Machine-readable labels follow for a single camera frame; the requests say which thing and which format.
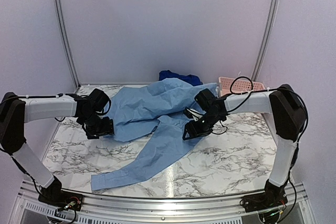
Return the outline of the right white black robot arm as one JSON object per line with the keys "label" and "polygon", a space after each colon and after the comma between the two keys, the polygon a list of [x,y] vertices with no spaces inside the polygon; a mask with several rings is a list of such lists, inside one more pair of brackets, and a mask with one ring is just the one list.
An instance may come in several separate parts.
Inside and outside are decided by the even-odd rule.
{"label": "right white black robot arm", "polygon": [[264,192],[244,196],[241,205],[246,212],[252,212],[287,203],[285,187],[297,160],[300,138],[308,126],[307,108],[292,87],[283,84],[269,90],[230,92],[219,98],[209,89],[204,89],[196,95],[195,101],[205,114],[196,118],[192,110],[185,109],[184,114],[190,118],[184,126],[185,141],[210,135],[214,125],[226,120],[231,114],[273,115],[277,151],[272,171],[266,181]]}

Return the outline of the royal blue printed t-shirt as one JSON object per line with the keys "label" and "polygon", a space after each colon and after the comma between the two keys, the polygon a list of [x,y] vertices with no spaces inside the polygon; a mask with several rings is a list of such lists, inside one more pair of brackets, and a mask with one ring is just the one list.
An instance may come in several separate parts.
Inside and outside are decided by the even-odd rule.
{"label": "royal blue printed t-shirt", "polygon": [[162,70],[159,72],[159,81],[162,81],[167,78],[178,78],[184,82],[191,84],[192,86],[200,86],[203,82],[200,80],[198,76],[189,74],[189,75],[182,75],[170,70]]}

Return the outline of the left aluminium corner post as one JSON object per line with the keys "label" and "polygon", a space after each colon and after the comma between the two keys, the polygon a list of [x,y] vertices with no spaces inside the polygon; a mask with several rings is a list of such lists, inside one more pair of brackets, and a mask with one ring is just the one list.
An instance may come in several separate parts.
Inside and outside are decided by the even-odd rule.
{"label": "left aluminium corner post", "polygon": [[70,42],[69,42],[68,35],[67,35],[61,0],[54,0],[54,5],[55,5],[57,24],[58,24],[60,36],[61,36],[61,42],[64,48],[65,57],[67,60],[71,79],[72,79],[72,82],[75,88],[79,89],[81,87],[81,84],[79,82],[78,74],[77,74],[76,67],[75,67],[75,62],[72,56]]}

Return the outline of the aluminium corner post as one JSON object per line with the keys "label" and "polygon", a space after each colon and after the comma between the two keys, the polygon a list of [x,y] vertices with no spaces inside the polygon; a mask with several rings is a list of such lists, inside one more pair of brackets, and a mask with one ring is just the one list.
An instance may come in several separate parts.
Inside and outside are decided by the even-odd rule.
{"label": "aluminium corner post", "polygon": [[264,34],[263,34],[263,37],[262,37],[262,40],[261,40],[258,56],[257,56],[257,59],[256,59],[256,63],[255,63],[253,72],[252,72],[252,76],[251,76],[252,81],[256,81],[258,79],[261,68],[262,68],[263,61],[266,57],[267,48],[268,48],[272,28],[274,27],[274,23],[275,23],[276,16],[277,16],[279,1],[280,0],[271,0],[270,1],[269,12],[268,12],[267,20],[266,20]]}
{"label": "aluminium corner post", "polygon": [[61,36],[61,42],[64,48],[65,57],[67,60],[71,79],[72,79],[72,82],[75,88],[79,89],[81,87],[81,84],[79,82],[78,74],[77,74],[76,67],[75,67],[75,62],[72,56],[70,42],[69,42],[68,35],[67,35],[61,0],[54,0],[54,5],[55,5],[57,24],[58,24],[60,36]]}

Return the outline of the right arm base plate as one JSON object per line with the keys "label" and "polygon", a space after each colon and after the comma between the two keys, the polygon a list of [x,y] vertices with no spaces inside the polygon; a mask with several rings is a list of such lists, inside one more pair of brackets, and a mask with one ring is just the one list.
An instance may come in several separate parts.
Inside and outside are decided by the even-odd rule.
{"label": "right arm base plate", "polygon": [[267,197],[266,193],[259,193],[243,196],[239,204],[245,209],[245,212],[253,212],[284,206],[287,202],[286,195],[275,198],[274,196]]}

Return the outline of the pink perforated plastic basket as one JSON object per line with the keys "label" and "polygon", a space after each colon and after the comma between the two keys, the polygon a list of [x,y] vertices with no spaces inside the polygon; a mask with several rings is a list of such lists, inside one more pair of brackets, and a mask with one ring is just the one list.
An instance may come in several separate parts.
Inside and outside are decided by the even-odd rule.
{"label": "pink perforated plastic basket", "polygon": [[251,83],[245,78],[241,78],[235,81],[234,78],[219,77],[219,91],[220,96],[224,96],[229,93],[243,93],[251,90]]}

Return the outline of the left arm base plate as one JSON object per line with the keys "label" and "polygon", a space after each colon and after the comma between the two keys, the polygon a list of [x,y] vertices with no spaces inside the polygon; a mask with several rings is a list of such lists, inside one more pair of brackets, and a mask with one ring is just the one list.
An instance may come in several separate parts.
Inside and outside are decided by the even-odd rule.
{"label": "left arm base plate", "polygon": [[60,197],[56,200],[51,200],[43,195],[39,195],[38,200],[40,202],[56,206],[60,209],[60,211],[69,209],[80,211],[83,203],[83,195],[62,190]]}

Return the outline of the right aluminium corner post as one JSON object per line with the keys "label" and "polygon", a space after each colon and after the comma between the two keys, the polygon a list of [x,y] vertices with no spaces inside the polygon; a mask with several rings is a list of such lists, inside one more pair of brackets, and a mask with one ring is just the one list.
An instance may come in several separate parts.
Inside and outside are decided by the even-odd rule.
{"label": "right aluminium corner post", "polygon": [[276,16],[277,16],[279,1],[280,0],[271,0],[270,1],[269,12],[268,12],[267,20],[266,20],[264,34],[263,34],[263,37],[262,37],[262,40],[261,40],[258,56],[257,56],[257,59],[256,59],[256,63],[255,63],[253,72],[252,72],[252,76],[251,76],[252,81],[256,81],[258,79],[261,68],[262,68],[263,61],[266,57],[267,48],[268,48],[272,28],[274,27],[274,23],[275,23]]}

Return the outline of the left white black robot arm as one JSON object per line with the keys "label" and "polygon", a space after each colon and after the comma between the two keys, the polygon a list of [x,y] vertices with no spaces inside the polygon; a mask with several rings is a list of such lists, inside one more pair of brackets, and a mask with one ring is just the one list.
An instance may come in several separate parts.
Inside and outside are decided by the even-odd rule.
{"label": "left white black robot arm", "polygon": [[18,168],[38,188],[39,200],[61,206],[76,195],[66,193],[61,181],[41,161],[51,130],[61,120],[73,118],[88,139],[114,133],[113,120],[107,116],[111,99],[102,90],[89,95],[60,93],[55,95],[4,94],[1,100],[1,151],[8,154]]}

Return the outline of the light blue shirt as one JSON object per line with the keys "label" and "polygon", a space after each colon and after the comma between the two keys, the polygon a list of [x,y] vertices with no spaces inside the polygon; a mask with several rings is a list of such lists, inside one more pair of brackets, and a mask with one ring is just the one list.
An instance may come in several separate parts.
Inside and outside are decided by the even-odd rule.
{"label": "light blue shirt", "polygon": [[134,161],[109,173],[93,175],[93,191],[144,182],[185,156],[200,141],[182,139],[189,119],[183,114],[204,89],[217,95],[217,84],[192,86],[177,78],[167,78],[141,88],[123,87],[111,100],[108,117],[113,119],[118,142],[130,142],[151,135]]}

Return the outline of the aluminium front rail frame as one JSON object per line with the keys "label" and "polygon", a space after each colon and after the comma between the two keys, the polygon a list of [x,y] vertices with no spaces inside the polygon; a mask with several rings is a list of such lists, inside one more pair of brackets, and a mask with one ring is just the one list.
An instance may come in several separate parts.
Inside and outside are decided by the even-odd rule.
{"label": "aluminium front rail frame", "polygon": [[196,198],[139,198],[81,192],[79,210],[59,211],[38,201],[23,181],[9,223],[315,223],[303,184],[287,186],[285,203],[246,210],[246,196],[260,192]]}

